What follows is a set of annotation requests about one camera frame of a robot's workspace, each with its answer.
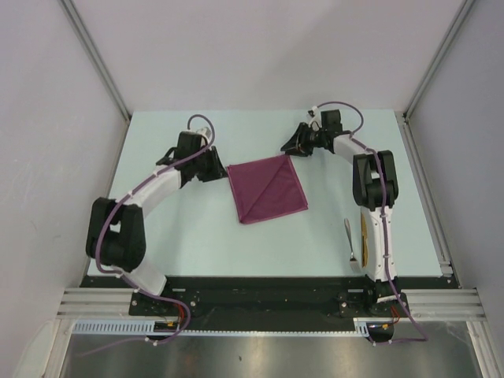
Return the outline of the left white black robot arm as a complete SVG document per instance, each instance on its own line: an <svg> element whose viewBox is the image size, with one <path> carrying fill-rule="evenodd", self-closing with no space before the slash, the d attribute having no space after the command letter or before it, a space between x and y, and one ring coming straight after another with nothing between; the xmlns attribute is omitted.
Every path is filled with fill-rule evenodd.
<svg viewBox="0 0 504 378"><path fill-rule="evenodd" d="M146 256L145 218L168 196L194 178L201 182L228 176L212 145L207 127L179 134L177 145L156 163L156 169L125 198L100 197L91 207L86 254L98 269L126 278L135 288L149 293L147 306L156 314L168 313L174 296L165 290L167 279Z"/></svg>

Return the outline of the magenta satin napkin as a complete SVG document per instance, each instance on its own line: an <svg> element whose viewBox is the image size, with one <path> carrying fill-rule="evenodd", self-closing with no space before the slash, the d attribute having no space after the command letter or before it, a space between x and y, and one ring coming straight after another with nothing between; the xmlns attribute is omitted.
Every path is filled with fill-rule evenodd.
<svg viewBox="0 0 504 378"><path fill-rule="evenodd" d="M287 155L227 167L238 220L254 224L308 209L308 202Z"/></svg>

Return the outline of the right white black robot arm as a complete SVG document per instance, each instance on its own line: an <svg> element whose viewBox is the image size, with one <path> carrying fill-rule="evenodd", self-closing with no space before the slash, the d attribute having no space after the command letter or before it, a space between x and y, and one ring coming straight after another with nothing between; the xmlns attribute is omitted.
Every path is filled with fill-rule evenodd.
<svg viewBox="0 0 504 378"><path fill-rule="evenodd" d="M398 198L398 179L394 155L378 151L345 130L338 109L321 111L313 107L308 121L280 148L288 155L308 157L317 148L344 158L352 166L352 195L360 208L361 257L364 276L374 286L363 296L365 310L381 316L398 297L397 273L392 251L391 215Z"/></svg>

